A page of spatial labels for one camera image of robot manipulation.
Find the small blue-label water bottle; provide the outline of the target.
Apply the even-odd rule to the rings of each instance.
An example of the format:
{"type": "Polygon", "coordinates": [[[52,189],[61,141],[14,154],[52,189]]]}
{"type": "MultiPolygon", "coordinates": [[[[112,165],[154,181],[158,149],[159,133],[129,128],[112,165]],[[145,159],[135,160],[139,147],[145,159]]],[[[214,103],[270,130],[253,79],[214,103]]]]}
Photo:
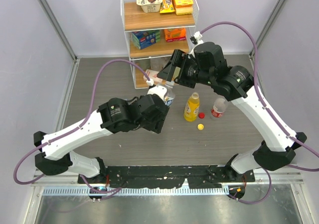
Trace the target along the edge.
{"type": "Polygon", "coordinates": [[[166,81],[164,86],[167,89],[167,93],[166,93],[165,98],[164,98],[164,103],[167,106],[170,106],[175,99],[175,93],[173,92],[174,81],[171,81],[171,82],[166,81]]]}

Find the yellow juice bottle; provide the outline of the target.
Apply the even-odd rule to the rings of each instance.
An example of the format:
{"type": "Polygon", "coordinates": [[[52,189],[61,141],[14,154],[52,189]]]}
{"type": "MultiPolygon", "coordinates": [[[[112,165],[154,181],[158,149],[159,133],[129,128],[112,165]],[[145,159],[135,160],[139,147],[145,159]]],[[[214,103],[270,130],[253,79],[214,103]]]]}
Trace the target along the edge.
{"type": "Polygon", "coordinates": [[[184,109],[184,119],[188,122],[195,121],[198,117],[200,106],[199,94],[197,92],[192,93],[188,98],[184,109]]]}

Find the red bottle cap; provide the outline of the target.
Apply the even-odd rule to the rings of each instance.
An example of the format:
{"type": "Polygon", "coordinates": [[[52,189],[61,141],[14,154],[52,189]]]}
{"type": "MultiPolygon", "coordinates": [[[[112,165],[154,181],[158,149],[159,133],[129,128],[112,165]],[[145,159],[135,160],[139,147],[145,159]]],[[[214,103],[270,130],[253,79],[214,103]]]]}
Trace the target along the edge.
{"type": "Polygon", "coordinates": [[[203,112],[201,112],[201,113],[198,114],[198,117],[199,118],[205,118],[205,114],[203,112]]]}

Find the clear red-label water bottle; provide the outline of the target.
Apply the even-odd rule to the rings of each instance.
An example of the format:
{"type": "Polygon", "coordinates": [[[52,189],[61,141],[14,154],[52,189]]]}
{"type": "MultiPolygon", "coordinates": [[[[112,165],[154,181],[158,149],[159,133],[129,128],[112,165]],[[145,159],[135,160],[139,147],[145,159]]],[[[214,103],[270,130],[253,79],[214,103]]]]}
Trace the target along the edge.
{"type": "Polygon", "coordinates": [[[220,118],[224,115],[228,107],[228,101],[225,98],[217,98],[211,108],[211,117],[220,118]]]}

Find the yellow bottle cap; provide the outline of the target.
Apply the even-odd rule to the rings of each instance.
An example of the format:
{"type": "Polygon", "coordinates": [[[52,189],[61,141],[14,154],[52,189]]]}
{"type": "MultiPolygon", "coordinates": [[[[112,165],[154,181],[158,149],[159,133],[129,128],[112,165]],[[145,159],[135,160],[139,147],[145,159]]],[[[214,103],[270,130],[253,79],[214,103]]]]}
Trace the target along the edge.
{"type": "Polygon", "coordinates": [[[197,125],[197,129],[198,130],[203,130],[204,129],[204,125],[203,124],[198,124],[197,125]]]}

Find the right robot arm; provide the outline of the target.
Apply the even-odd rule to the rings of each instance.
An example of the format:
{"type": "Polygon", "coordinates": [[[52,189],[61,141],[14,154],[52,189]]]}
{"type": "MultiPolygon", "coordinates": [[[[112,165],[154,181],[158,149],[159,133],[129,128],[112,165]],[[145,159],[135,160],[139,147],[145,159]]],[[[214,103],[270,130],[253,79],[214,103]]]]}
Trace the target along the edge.
{"type": "Polygon", "coordinates": [[[257,96],[259,89],[253,75],[242,66],[229,67],[221,46],[213,42],[199,44],[189,54],[174,50],[157,77],[192,89],[196,84],[211,87],[245,114],[259,131],[263,141],[258,147],[236,154],[227,162],[225,176],[229,181],[238,181],[252,169],[275,171],[291,164],[300,147],[297,142],[307,139],[303,132],[290,130],[292,138],[284,134],[266,110],[269,103],[257,96]]]}

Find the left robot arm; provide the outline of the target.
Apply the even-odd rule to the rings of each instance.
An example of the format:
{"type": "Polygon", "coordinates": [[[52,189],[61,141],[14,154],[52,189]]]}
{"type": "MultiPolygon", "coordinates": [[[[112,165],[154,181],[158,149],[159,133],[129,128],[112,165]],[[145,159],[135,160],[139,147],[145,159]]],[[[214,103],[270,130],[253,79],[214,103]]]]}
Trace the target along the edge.
{"type": "Polygon", "coordinates": [[[118,132],[143,128],[160,133],[168,111],[169,106],[155,94],[129,101],[112,98],[93,111],[88,120],[83,119],[52,134],[35,133],[35,143],[45,144],[35,156],[35,166],[46,176],[69,171],[102,183],[107,175],[103,160],[79,155],[74,149],[118,132]]]}

